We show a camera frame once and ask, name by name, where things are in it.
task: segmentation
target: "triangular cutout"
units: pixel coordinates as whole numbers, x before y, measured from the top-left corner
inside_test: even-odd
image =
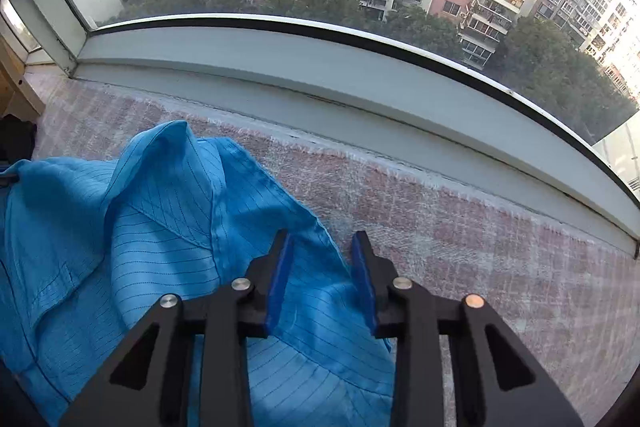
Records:
[[[504,339],[494,325],[484,328],[486,340],[489,344],[491,357],[494,359],[495,374],[498,385],[503,391],[532,384],[535,380],[533,373],[520,359],[513,347]]]
[[[157,324],[146,328],[136,344],[111,373],[110,383],[129,387],[136,391],[140,391],[145,386],[159,330],[160,327]]]

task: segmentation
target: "blue striped cloth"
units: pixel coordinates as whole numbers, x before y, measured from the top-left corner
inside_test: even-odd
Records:
[[[174,121],[118,161],[10,170],[20,182],[0,191],[0,355],[51,425],[159,296],[240,277],[282,228],[296,241],[280,322],[248,340],[255,424],[388,425],[394,364],[337,247],[238,144]],[[197,377],[192,387],[196,425]]]

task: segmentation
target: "striped fabric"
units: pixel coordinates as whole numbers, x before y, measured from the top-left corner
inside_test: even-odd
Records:
[[[337,247],[235,142],[173,121],[138,134],[117,162],[13,169],[20,182],[0,197],[0,354],[52,425],[159,296],[211,293],[280,228],[294,234],[294,261],[274,335],[248,343],[255,424],[388,424],[392,357],[370,336]]]

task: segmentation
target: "silver rivet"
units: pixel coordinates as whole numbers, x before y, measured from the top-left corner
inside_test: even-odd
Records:
[[[237,279],[233,279],[231,281],[231,288],[234,290],[242,291],[246,290],[251,286],[251,281],[246,277],[238,277]]]
[[[408,290],[411,286],[414,285],[414,282],[407,277],[396,277],[394,279],[394,287],[399,290]]]
[[[178,303],[178,298],[172,293],[167,293],[160,298],[162,308],[173,308]]]
[[[471,293],[465,297],[466,305],[470,308],[482,308],[484,299],[476,293]]]

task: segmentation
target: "metal screw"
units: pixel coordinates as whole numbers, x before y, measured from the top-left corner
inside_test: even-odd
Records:
[[[231,288],[234,290],[242,291],[246,290],[251,286],[251,281],[246,277],[238,277],[237,279],[233,279],[231,281]]]
[[[465,297],[465,302],[466,305],[469,306],[470,308],[482,308],[482,306],[484,306],[484,299],[475,294],[475,293],[471,293],[469,295],[467,295]]]
[[[178,303],[178,298],[172,293],[167,293],[160,298],[162,308],[173,308]]]
[[[394,287],[399,290],[408,290],[411,286],[414,285],[414,282],[407,277],[396,277],[394,279]]]

